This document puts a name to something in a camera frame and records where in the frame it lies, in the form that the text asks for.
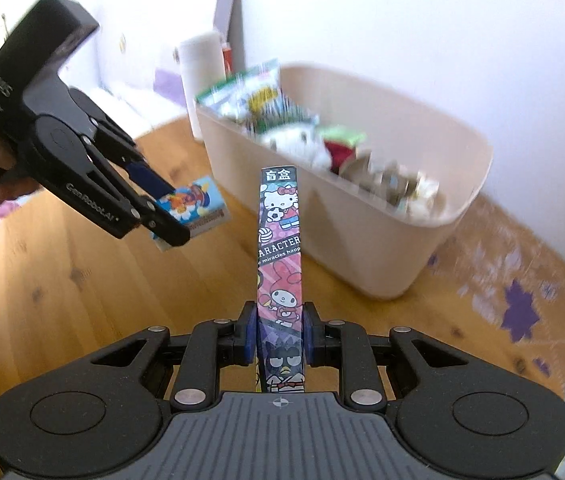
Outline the red white milk carton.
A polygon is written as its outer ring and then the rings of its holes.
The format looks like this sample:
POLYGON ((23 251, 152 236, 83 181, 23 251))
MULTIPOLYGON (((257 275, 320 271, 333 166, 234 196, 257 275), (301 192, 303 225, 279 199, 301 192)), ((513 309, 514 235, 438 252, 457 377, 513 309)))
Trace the red white milk carton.
POLYGON ((234 69, 232 68, 232 46, 228 42, 222 44, 222 55, 226 76, 230 76, 234 69))

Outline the green snack packet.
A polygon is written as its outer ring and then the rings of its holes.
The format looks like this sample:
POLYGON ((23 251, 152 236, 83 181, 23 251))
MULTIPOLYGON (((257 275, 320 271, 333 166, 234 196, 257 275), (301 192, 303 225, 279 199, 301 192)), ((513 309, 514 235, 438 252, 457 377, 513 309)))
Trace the green snack packet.
POLYGON ((367 138, 366 133, 342 125, 321 126, 317 131, 325 142, 339 143, 349 148, 356 148, 367 138))

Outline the lilac leaning board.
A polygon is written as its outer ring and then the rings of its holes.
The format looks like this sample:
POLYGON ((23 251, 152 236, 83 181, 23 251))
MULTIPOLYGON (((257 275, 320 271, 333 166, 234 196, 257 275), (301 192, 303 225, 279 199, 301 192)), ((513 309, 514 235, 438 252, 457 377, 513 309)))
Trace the lilac leaning board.
POLYGON ((236 0, 216 0, 213 24, 224 42, 229 41, 235 1, 236 0))

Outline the green white chip bag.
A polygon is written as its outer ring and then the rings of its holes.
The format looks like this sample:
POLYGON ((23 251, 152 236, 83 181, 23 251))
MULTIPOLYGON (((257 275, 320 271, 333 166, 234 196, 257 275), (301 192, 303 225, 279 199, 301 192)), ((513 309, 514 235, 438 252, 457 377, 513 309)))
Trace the green white chip bag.
POLYGON ((253 136, 290 124, 319 124, 319 115, 296 104, 281 87, 281 67, 271 60, 234 73, 197 95, 197 103, 246 128, 253 136))

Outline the purple floral table mat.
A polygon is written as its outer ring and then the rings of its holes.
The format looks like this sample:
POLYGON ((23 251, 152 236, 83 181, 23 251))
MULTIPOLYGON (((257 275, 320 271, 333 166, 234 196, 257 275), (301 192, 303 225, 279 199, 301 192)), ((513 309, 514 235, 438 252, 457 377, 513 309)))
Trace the purple floral table mat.
POLYGON ((443 338, 565 391, 565 260, 486 196, 435 250, 416 287, 443 338))

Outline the blue cartoon small box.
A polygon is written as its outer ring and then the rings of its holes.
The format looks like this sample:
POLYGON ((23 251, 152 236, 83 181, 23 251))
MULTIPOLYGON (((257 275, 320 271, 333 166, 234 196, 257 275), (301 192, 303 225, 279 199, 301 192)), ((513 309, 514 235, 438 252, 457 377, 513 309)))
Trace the blue cartoon small box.
POLYGON ((191 240, 230 220, 228 206, 210 176, 173 188, 156 201, 156 206, 185 228, 191 240))

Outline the white plush toy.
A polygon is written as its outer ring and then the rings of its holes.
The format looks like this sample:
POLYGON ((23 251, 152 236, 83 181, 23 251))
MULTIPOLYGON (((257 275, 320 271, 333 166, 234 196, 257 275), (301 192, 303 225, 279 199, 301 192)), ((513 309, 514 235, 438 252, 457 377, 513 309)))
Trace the white plush toy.
POLYGON ((315 126, 307 122, 295 122, 269 129, 258 136, 265 148, 269 148, 295 162, 320 170, 329 170, 332 157, 315 126))

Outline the white thermos bottle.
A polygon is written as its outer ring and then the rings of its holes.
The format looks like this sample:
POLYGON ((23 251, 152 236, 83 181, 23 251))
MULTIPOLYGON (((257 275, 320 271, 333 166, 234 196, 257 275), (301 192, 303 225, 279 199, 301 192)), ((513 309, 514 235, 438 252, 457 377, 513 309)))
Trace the white thermos bottle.
POLYGON ((194 140, 203 141, 196 112, 197 96, 225 79, 223 37, 212 29, 183 41, 176 48, 186 107, 194 140))

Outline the beige plastic storage basket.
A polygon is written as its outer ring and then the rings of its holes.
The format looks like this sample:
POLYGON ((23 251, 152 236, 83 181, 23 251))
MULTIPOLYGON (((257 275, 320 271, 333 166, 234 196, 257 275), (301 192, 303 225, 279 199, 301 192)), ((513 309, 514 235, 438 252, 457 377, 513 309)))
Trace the beige plastic storage basket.
POLYGON ((304 254, 370 297, 401 295, 479 195, 491 145, 463 122, 373 80, 319 65, 267 67, 269 84, 321 122, 365 133, 373 166, 397 162, 439 182, 432 216, 419 218, 328 170, 294 165, 304 254))

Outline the long cartoon character box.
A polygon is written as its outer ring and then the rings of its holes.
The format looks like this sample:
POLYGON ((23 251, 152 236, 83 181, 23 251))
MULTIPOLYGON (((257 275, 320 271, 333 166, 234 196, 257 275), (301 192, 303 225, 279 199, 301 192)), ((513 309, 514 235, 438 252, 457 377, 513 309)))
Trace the long cartoon character box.
POLYGON ((303 391, 299 187, 293 166, 261 170, 256 302, 261 388, 269 393, 303 391))

